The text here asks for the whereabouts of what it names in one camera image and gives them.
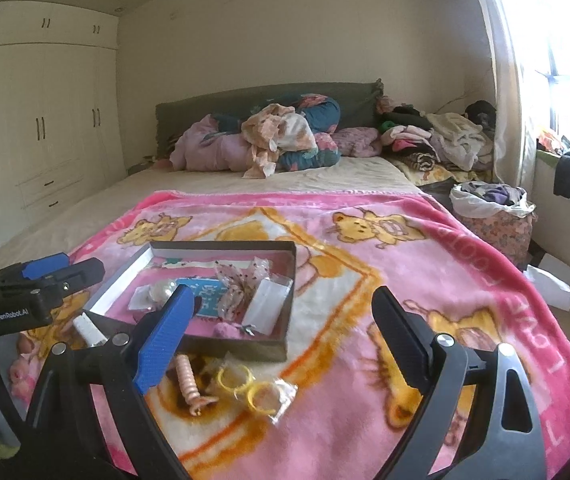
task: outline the metal screw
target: metal screw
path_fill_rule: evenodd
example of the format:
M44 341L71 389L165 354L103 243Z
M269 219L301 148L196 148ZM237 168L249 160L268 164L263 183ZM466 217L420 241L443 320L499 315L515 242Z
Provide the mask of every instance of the metal screw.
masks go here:
M503 354L506 357L511 357L515 353L514 347L507 343L501 343L498 346L498 351L501 352L501 354Z
M60 355L64 354L65 350L67 350L67 345L65 343L56 343L52 346L51 352L53 355Z
M444 347L454 346L454 338L450 334L439 334L436 336L438 344Z
M111 338L111 342L116 346L125 346L129 343L129 336L124 332L119 332Z

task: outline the headboard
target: headboard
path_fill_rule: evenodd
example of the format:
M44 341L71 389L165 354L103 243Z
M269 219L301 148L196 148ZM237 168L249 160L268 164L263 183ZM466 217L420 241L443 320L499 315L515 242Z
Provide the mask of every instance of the headboard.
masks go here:
M191 97L183 101L156 105L156 146L158 158L168 158L176 140L193 123L210 113L247 119L256 105L282 95L322 94L334 98L341 106L339 128L377 126L376 99L383 95L383 83L288 83L255 86L215 94Z

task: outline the blue card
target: blue card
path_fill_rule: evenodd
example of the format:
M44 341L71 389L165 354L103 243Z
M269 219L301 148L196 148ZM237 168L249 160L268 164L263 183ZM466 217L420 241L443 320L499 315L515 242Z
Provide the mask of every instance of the blue card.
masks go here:
M194 296L203 298L203 306L201 306L198 316L218 318L217 303L227 290L225 285L219 280L208 280L207 278L177 278L176 283L187 285L191 288Z

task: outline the bed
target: bed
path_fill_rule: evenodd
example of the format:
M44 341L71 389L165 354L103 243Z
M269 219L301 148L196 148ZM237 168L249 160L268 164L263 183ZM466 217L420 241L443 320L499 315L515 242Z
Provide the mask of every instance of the bed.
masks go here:
M347 111L339 127L373 125L382 92L380 82L287 86L294 88L336 98ZM243 89L159 105L159 155L166 156L182 128L203 114L233 114L283 90ZM172 227L159 230L162 222ZM437 332L475 348L513 344L541 414L548 476L570 457L570 344L548 307L506 258L383 158L342 158L331 168L266 180L146 170L11 240L0 248L0 268L66 251L73 261L101 259L107 279L140 244L154 239L278 239L297 245L288 360L258 365L262 373L299 386L287 419L274 429L223 405L192 420L170 372L146 396L195 478L374 476L420 402L371 318L371 294L383 284ZM38 344L30 357L32 381L60 329L88 297L69 299L51 327L30 332ZM207 362L193 361L193 367L204 380ZM451 462L460 442L473 397L467 388L435 470ZM131 470L104 394L95 391L94 399L114 462Z

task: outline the curtain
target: curtain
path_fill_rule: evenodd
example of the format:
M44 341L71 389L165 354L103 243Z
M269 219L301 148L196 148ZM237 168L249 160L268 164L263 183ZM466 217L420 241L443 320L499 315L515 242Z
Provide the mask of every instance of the curtain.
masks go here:
M478 0L488 33L496 90L494 175L528 192L534 182L536 138L529 111L536 73L528 68L523 0Z

